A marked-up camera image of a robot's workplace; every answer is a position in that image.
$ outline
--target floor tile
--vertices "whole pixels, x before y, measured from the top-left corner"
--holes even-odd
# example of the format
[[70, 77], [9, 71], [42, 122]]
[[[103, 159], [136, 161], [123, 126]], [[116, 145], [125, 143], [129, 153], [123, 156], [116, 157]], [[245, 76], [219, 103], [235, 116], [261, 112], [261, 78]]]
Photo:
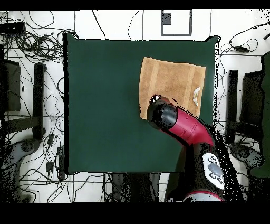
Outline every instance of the floor tile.
[[92, 10], [80, 10], [75, 27], [80, 39], [141, 40], [142, 10], [94, 10], [94, 14], [105, 36]]
[[[219, 35], [221, 41], [219, 47], [224, 44], [228, 44], [229, 40], [244, 30], [251, 28], [252, 26], [263, 24], [269, 21], [270, 13], [264, 10], [212, 10], [212, 22], [211, 22], [211, 35]], [[251, 29], [240, 35], [237, 35], [232, 40], [232, 46], [239, 46], [244, 44], [249, 39], [256, 39], [258, 41], [258, 48], [251, 53], [240, 53], [232, 51], [230, 54], [257, 54], [263, 55], [270, 50], [270, 38], [264, 40], [267, 34], [270, 33], [269, 26], [258, 27], [257, 29]], [[253, 50], [256, 47], [256, 41], [249, 42], [250, 49]]]
[[[181, 24], [179, 27], [176, 26], [176, 30], [180, 29], [181, 26], [185, 26], [188, 23], [188, 17], [183, 17], [184, 12], [181, 10], [166, 10], [165, 12], [172, 13], [172, 19], [179, 17]], [[18, 18], [20, 20], [26, 21], [31, 27], [37, 28], [32, 29], [30, 26], [26, 25], [26, 30], [34, 33], [36, 35], [44, 35], [45, 33], [50, 35], [52, 32], [52, 36], [57, 38], [57, 34], [60, 30], [57, 29], [75, 29], [80, 39], [110, 39], [110, 40], [196, 40], [196, 41], [204, 41], [210, 35], [219, 35], [221, 36], [221, 41], [219, 43], [219, 48], [223, 44], [228, 43], [230, 38], [243, 31], [253, 25], [267, 22], [269, 18], [267, 14], [260, 10], [192, 10], [192, 35], [191, 36], [161, 36], [161, 10], [114, 10], [114, 11], [105, 11], [98, 10], [94, 11], [99, 25], [103, 32], [105, 33], [105, 37], [99, 28], [95, 17], [92, 11], [33, 11], [30, 12], [31, 20], [29, 16], [29, 12], [16, 12], [13, 11], [10, 14], [11, 18]], [[51, 22], [54, 24], [40, 29], [40, 26], [47, 26]], [[263, 37], [270, 32], [269, 26], [259, 27], [257, 29], [250, 30], [245, 32], [233, 39], [233, 44], [240, 45], [245, 43], [248, 39], [256, 38], [258, 40], [258, 48], [256, 51], [245, 54], [258, 54], [262, 55], [270, 50], [270, 38], [267, 40], [263, 40]], [[251, 49], [254, 47], [254, 43], [250, 44]], [[239, 52], [232, 51], [228, 54], [240, 54]], [[32, 115], [33, 106], [33, 85], [31, 84], [31, 79], [34, 77], [34, 64], [29, 62], [27, 58], [23, 57], [24, 54], [20, 50], [9, 50], [8, 56], [10, 60], [19, 62], [21, 67], [21, 81], [23, 82], [25, 91], [20, 92], [20, 96], [25, 101], [30, 114]], [[260, 57], [244, 57], [244, 56], [229, 56], [225, 55], [221, 58], [222, 64], [219, 63], [219, 73], [221, 76], [224, 76], [222, 80], [218, 83], [218, 98], [227, 94], [227, 75], [228, 71], [231, 69], [238, 70], [238, 90], [242, 89], [242, 79], [245, 73], [261, 70], [261, 58]], [[52, 116], [51, 118], [44, 118], [44, 127], [47, 132], [44, 135], [48, 136], [49, 133], [54, 130], [54, 134], [59, 134], [59, 139], [54, 146], [49, 149], [49, 154], [51, 159], [54, 159], [54, 155], [56, 153], [57, 147], [63, 145], [64, 137], [61, 136], [61, 130], [63, 130], [63, 118], [53, 118], [53, 116], [63, 115], [63, 100], [61, 99], [61, 93], [57, 90], [58, 81], [64, 76], [63, 74], [63, 65], [61, 64], [61, 60], [58, 62], [45, 62], [47, 65], [47, 72], [44, 74], [44, 116]], [[64, 91], [63, 89], [63, 80], [59, 83], [59, 89]], [[241, 109], [241, 98], [242, 92], [238, 92], [238, 100], [237, 100], [237, 120], [239, 120], [240, 109]], [[226, 119], [226, 97], [222, 97], [218, 99], [218, 103], [220, 102], [218, 108], [220, 113], [220, 120], [224, 121]], [[21, 101], [21, 110], [19, 112], [12, 111], [9, 113], [9, 119], [22, 118], [20, 116], [27, 116], [28, 112]], [[12, 143], [23, 140], [27, 137], [32, 136], [32, 130], [27, 129], [24, 130], [14, 136], [12, 138]], [[253, 146], [254, 149], [258, 150], [258, 145], [255, 144]], [[40, 173], [44, 174], [44, 176], [40, 175], [38, 172], [30, 171], [30, 176], [23, 177], [20, 184], [23, 184], [23, 188], [28, 187], [26, 184], [33, 184], [29, 186], [27, 189], [36, 193], [37, 198], [35, 202], [46, 202], [48, 197], [55, 193], [55, 190], [60, 187], [60, 184], [51, 183], [49, 185], [35, 185], [35, 184], [46, 184], [46, 177], [48, 177], [46, 173], [46, 162], [50, 160], [48, 153], [46, 158], [44, 157], [45, 147], [41, 144], [38, 151], [30, 156], [27, 156], [23, 164], [21, 166], [20, 175], [24, 175], [30, 169], [38, 169]], [[236, 160], [230, 155], [230, 158], [233, 162], [234, 167], [238, 172], [242, 172], [246, 174], [246, 166], [244, 163]], [[63, 191], [62, 193], [54, 199], [54, 202], [68, 202], [72, 200], [73, 189], [75, 190], [82, 187], [84, 182], [87, 180], [87, 183], [76, 192], [76, 202], [96, 202], [96, 201], [104, 201], [104, 196], [102, 195], [102, 186], [103, 179], [102, 177], [90, 177], [91, 175], [101, 175], [102, 173], [78, 173], [74, 175], [74, 187], [72, 182], [63, 182]], [[49, 176], [50, 179], [57, 181], [56, 169], [54, 169], [53, 173]], [[167, 182], [169, 178], [169, 173], [163, 173], [160, 177], [159, 184], [159, 198], [164, 200]], [[237, 175], [238, 182], [244, 186], [248, 186], [248, 179], [242, 175]], [[69, 175], [66, 181], [72, 181], [73, 176]], [[107, 194], [111, 193], [112, 184], [108, 180], [105, 185], [105, 189]]]
[[[228, 72], [229, 70], [238, 70], [238, 84], [237, 89], [243, 89], [243, 77], [244, 74], [259, 71], [262, 69], [261, 58], [260, 57], [244, 57], [244, 56], [232, 56], [224, 55], [219, 61], [219, 82], [217, 88], [217, 120], [225, 121], [226, 120], [226, 105], [227, 105], [227, 81], [228, 81]], [[242, 92], [237, 93], [237, 117], [239, 121], [240, 110], [242, 103]]]
[[[173, 17], [181, 14], [181, 10], [171, 12]], [[143, 39], [144, 40], [196, 40], [204, 41], [210, 34], [210, 13], [211, 10], [192, 10], [192, 35], [191, 36], [161, 36], [161, 10], [144, 10], [143, 15]]]
[[[10, 57], [21, 57], [23, 54], [20, 50], [10, 50]], [[25, 104], [29, 110], [29, 113], [33, 114], [33, 83], [34, 83], [34, 63], [31, 63], [26, 58], [10, 58], [10, 60], [18, 62], [21, 67], [20, 74], [20, 96], [25, 101]], [[58, 81], [64, 77], [63, 65], [55, 62], [44, 62], [47, 67], [47, 71], [44, 73], [44, 116], [63, 116], [64, 114], [64, 102], [61, 98], [62, 94], [57, 89]], [[59, 90], [63, 92], [64, 82], [59, 82]], [[24, 102], [21, 100], [21, 110], [11, 111], [9, 115], [29, 115]]]

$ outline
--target green tabletop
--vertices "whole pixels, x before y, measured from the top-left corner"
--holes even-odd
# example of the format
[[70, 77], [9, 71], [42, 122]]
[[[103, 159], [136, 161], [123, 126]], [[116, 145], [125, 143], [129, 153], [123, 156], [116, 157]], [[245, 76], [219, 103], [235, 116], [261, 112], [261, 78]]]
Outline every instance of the green tabletop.
[[262, 70], [264, 72], [261, 85], [264, 91], [262, 150], [265, 162], [262, 166], [253, 168], [250, 174], [257, 178], [270, 178], [270, 52], [262, 56]]
[[69, 173], [175, 171], [180, 143], [140, 118], [143, 57], [206, 67], [200, 118], [212, 124], [218, 40], [76, 40], [68, 34]]

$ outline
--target white tissue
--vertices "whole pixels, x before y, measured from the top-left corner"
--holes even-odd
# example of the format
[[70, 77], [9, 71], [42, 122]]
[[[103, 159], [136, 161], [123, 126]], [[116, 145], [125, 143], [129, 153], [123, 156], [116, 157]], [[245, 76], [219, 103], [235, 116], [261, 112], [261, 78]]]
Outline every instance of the white tissue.
[[200, 87], [194, 90], [193, 102], [198, 106], [197, 97], [199, 95]]

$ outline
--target black border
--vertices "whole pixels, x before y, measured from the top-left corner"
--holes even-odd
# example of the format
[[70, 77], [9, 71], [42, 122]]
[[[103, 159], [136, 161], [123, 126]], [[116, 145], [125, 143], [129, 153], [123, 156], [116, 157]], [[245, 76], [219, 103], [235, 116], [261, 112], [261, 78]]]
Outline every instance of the black border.
[[192, 10], [189, 10], [189, 33], [183, 33], [183, 34], [170, 34], [170, 33], [164, 33], [163, 30], [163, 15], [164, 10], [161, 10], [161, 36], [191, 36], [192, 35]]

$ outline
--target brown paper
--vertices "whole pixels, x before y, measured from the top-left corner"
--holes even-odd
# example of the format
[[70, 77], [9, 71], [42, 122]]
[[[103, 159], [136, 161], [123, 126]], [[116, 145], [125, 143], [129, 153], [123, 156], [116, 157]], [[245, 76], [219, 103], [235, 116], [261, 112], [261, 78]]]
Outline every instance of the brown paper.
[[[199, 117], [205, 69], [193, 64], [143, 58], [139, 84], [141, 118], [147, 119], [149, 100], [155, 94], [167, 97], [173, 105], [181, 105]], [[194, 91], [199, 87], [196, 105], [193, 101]]]

